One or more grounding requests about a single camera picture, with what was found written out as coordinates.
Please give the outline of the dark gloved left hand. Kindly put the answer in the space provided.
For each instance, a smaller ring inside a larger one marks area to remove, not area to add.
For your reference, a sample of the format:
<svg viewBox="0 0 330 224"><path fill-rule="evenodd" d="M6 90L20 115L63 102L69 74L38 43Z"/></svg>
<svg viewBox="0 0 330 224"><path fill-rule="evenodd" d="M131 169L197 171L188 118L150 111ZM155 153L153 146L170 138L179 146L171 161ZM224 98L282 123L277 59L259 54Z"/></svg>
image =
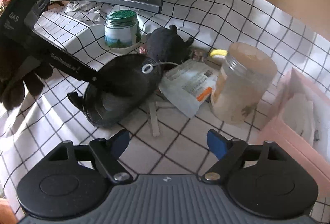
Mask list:
<svg viewBox="0 0 330 224"><path fill-rule="evenodd" d="M50 64L32 60L21 45L1 35L1 104L7 111L22 104L25 89L32 96L40 95L44 88L42 80L52 73Z"/></svg>

